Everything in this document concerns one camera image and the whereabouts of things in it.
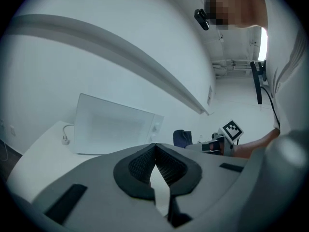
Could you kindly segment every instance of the ceiling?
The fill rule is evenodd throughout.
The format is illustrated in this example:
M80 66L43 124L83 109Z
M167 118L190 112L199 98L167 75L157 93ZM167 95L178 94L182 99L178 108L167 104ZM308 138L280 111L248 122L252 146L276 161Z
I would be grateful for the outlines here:
M204 31L194 19L194 11L203 8L203 0L174 1L199 33L211 62L214 64L217 76L248 76L250 74L246 71L234 71L234 69L250 68L249 62L258 59L261 41L260 27L218 30L216 26L211 25L208 31Z

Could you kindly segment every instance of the power cord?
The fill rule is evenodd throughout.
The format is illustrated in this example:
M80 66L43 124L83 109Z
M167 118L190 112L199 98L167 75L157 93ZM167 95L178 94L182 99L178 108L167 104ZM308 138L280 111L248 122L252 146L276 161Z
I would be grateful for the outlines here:
M68 139L68 137L66 135L66 132L64 130L68 126L74 126L74 125L66 125L66 126L63 127L63 138L62 138L62 144L63 145L68 145L70 143L70 141L69 141L69 139Z
M270 97L269 93L267 92L267 90L266 90L263 86L261 86L261 89L263 89L263 90L266 92L266 94L268 95L268 98L269 98L269 100L270 100L270 104L271 104L272 110L274 111L274 114L275 114L277 123L278 123L279 128L280 128L280 122L279 122L278 117L277 117L277 114L276 114L276 112L275 112L274 104L272 103L271 97Z
M7 150L7 148L6 148L5 142L3 142L3 143L4 143L5 152L6 152L6 159L5 159L5 160L0 159L0 160L1 160L1 161L7 161L7 160L9 159L8 150Z

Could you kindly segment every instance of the white panel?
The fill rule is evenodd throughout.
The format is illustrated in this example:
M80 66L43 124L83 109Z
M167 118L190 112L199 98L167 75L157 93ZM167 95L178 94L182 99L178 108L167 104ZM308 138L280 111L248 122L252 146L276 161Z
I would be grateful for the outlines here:
M153 143L163 117L81 94L75 130L74 152L109 154Z

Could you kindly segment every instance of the grey device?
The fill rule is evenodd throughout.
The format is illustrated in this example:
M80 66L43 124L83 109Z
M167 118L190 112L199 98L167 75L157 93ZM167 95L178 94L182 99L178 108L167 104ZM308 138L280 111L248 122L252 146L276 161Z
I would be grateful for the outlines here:
M151 144L89 159L29 204L14 197L45 231L259 231L293 201L309 166L309 131L293 131L249 159ZM148 185L157 165L170 188L168 219ZM61 212L55 218L49 214Z
M225 134L222 132L222 129L220 128L218 132L212 134L211 137L212 137L212 140L210 141L199 143L199 144L188 145L186 149L191 149L194 151L208 153L208 154L221 155L220 143L223 143L224 144L223 155L230 157L232 154L233 146L230 143L230 141L226 138Z

